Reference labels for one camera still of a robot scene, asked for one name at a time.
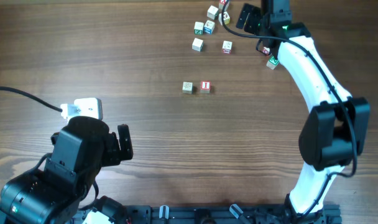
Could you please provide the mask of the wooden block red letter side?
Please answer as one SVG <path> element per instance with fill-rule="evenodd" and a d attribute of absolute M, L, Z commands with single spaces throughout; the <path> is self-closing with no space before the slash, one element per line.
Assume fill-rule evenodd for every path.
<path fill-rule="evenodd" d="M 270 55 L 270 49 L 267 48 L 267 47 L 264 47 L 263 50 L 262 50 L 262 53 L 266 56 L 269 56 Z"/>

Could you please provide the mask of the wooden block red letter I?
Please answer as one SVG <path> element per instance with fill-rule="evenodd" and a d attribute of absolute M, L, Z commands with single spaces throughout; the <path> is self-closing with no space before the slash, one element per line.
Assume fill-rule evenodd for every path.
<path fill-rule="evenodd" d="M 211 91 L 211 82 L 201 81 L 200 93 L 210 93 Z"/>

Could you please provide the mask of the wooden block blue side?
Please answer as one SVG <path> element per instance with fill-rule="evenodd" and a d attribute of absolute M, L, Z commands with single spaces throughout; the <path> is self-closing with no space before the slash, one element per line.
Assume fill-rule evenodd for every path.
<path fill-rule="evenodd" d="M 191 95 L 193 93 L 193 83 L 192 82 L 183 82 L 182 92 L 184 94 L 190 94 Z"/>

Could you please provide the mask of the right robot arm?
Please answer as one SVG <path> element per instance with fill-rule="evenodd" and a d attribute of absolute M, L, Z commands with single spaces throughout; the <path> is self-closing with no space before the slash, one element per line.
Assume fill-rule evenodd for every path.
<path fill-rule="evenodd" d="M 337 176 L 351 178 L 362 154 L 370 105 L 354 98 L 319 56 L 310 31 L 292 21 L 289 1 L 262 1 L 243 9 L 237 28 L 269 49 L 270 65 L 280 63 L 300 90 L 309 115 L 298 138 L 304 165 L 286 196 L 283 222 L 313 222 L 327 216 L 323 201 Z"/>

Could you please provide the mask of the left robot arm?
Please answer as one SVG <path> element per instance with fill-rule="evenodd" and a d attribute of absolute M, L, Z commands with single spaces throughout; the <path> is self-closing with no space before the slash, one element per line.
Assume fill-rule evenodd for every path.
<path fill-rule="evenodd" d="M 66 223 L 102 168 L 133 157 L 126 124 L 114 133 L 99 119 L 77 116 L 51 140 L 53 151 L 1 190 L 0 223 Z"/>

